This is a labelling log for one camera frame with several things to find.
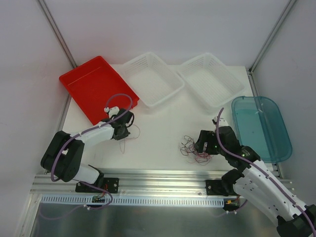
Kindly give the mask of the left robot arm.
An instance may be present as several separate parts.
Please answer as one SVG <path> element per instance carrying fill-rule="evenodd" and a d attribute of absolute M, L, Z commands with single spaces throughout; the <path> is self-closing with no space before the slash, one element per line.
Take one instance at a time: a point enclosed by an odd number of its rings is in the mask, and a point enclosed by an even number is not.
<path fill-rule="evenodd" d="M 106 108 L 108 117 L 78 133 L 58 131 L 44 153 L 40 165 L 51 173 L 54 182 L 77 181 L 77 192 L 108 191 L 109 182 L 104 173 L 92 165 L 83 164 L 85 150 L 102 142 L 123 140 L 130 135 L 128 128 L 134 123 L 134 113 L 118 107 Z"/>

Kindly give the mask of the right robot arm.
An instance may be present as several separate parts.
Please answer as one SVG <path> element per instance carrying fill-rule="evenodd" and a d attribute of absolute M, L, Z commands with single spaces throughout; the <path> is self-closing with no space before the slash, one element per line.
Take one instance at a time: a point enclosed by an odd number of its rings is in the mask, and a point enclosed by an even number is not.
<path fill-rule="evenodd" d="M 276 225 L 281 237 L 316 235 L 316 206 L 287 189 L 252 148 L 239 143 L 230 126 L 201 130 L 194 148 L 198 153 L 222 155 L 233 167 L 219 180 L 206 180 L 208 195 L 244 197 Z"/>

